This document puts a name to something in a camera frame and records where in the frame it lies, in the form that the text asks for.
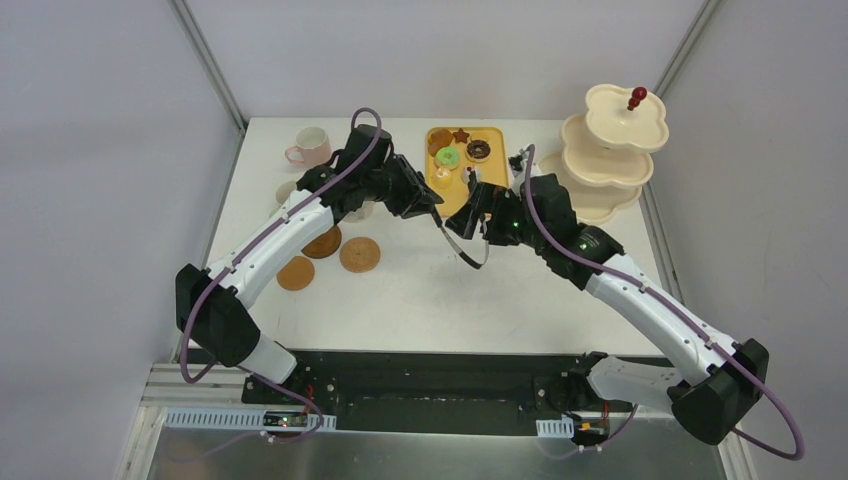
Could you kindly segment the metal tongs with black tips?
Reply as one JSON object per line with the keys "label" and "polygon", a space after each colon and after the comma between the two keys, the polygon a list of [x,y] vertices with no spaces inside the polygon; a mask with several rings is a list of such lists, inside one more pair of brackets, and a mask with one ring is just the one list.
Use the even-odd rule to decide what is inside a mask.
{"label": "metal tongs with black tips", "polygon": [[431,211],[431,217],[433,218],[436,227],[439,229],[439,231],[442,233],[443,237],[447,241],[448,245],[452,248],[454,253],[466,265],[470,266],[471,268],[473,268],[475,270],[480,270],[487,264],[487,262],[489,260],[489,255],[490,255],[490,247],[489,247],[488,242],[484,243],[484,257],[483,257],[483,259],[480,260],[480,261],[475,260],[459,245],[459,243],[456,240],[453,239],[453,237],[450,235],[450,233],[448,232],[448,230],[444,226],[444,222],[443,222],[441,216],[438,214],[438,212],[436,210]]}

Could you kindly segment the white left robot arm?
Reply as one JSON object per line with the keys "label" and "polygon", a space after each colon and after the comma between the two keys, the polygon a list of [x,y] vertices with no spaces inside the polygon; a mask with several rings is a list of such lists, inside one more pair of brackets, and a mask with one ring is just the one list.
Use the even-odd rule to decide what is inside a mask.
{"label": "white left robot arm", "polygon": [[176,325],[226,367],[267,379],[281,404],[297,402],[305,378],[296,357],[263,334],[249,310],[278,272],[319,236],[365,202],[403,219],[435,212],[442,198],[423,173],[395,153],[391,135],[354,127],[331,162],[307,170],[295,190],[256,232],[207,267],[185,265],[176,275]]}

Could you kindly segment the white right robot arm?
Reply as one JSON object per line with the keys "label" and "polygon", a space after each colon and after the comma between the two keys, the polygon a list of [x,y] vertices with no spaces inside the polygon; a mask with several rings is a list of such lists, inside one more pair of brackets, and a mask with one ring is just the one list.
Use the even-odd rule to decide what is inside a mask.
{"label": "white right robot arm", "polygon": [[470,197],[447,226],[465,239],[481,231],[496,246],[524,244],[556,275],[613,308],[671,362],[669,370],[638,367],[593,354],[567,384],[569,400],[583,410],[605,399],[666,411],[697,440],[719,444],[762,396],[750,381],[764,381],[770,355],[757,340],[737,342],[690,314],[651,282],[620,243],[603,229],[580,223],[568,191],[552,174],[530,181],[525,192],[472,180]]}

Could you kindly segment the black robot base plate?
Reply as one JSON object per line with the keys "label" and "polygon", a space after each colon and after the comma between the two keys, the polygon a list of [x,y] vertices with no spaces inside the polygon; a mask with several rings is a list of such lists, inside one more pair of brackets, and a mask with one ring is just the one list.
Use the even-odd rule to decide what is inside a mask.
{"label": "black robot base plate", "polygon": [[286,389],[344,431],[533,436],[539,420],[626,415],[574,379],[585,355],[297,350]]}

